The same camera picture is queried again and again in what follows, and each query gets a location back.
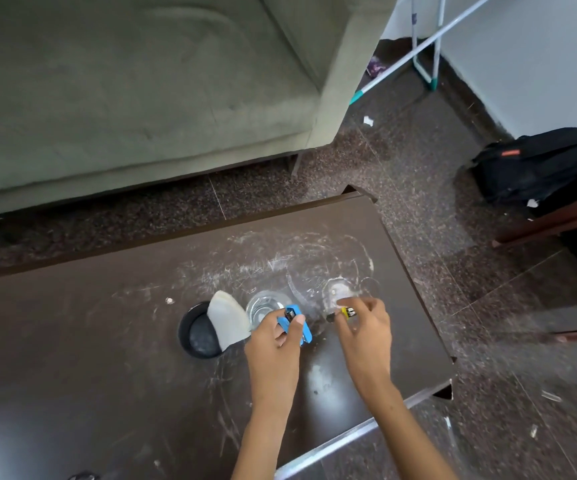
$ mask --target drying rack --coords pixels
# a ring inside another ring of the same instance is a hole
[[[412,24],[411,37],[413,40],[413,49],[411,50],[411,52],[409,52],[404,57],[399,59],[395,64],[390,66],[387,70],[378,75],[375,79],[370,81],[366,86],[359,89],[351,98],[351,102],[349,103],[349,105],[356,102],[358,99],[364,96],[364,94],[366,94],[372,88],[377,86],[380,82],[385,80],[389,75],[398,70],[400,67],[402,67],[411,59],[413,60],[413,67],[415,67],[415,70],[420,73],[422,79],[426,81],[426,83],[429,86],[429,89],[431,91],[437,89],[438,69],[440,67],[440,45],[442,43],[442,36],[489,0],[479,0],[477,3],[474,3],[469,8],[464,10],[460,15],[455,17],[451,22],[444,25],[444,10],[446,8],[446,1],[447,0],[440,0],[440,6],[438,7],[438,30],[433,35],[428,37],[428,39],[426,39],[424,42],[418,45],[417,12],[415,10],[415,0],[411,0],[411,24]],[[435,52],[433,54],[433,73],[432,75],[429,75],[429,73],[426,72],[426,69],[424,69],[424,67],[422,67],[422,65],[420,64],[420,61],[418,60],[417,56],[420,54],[422,50],[427,48],[432,43],[435,44]]]

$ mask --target black bowl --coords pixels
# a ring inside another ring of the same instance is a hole
[[[206,314],[209,303],[202,301],[186,312],[177,331],[182,348],[195,358],[215,358],[224,353],[213,323]]]

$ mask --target brown table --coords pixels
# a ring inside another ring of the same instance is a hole
[[[451,359],[358,193],[0,270],[0,479],[228,478],[250,416],[243,345],[198,360],[176,336],[181,316],[218,289],[243,305],[284,291],[314,334],[278,477],[375,428],[321,316],[322,290],[339,276],[385,301],[407,405],[446,387]]]

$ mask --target black backpack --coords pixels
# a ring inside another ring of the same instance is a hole
[[[473,163],[477,186],[487,202],[544,200],[577,176],[577,128],[489,144]]]

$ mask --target couch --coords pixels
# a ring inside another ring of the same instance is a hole
[[[0,0],[0,214],[333,140],[396,0]]]

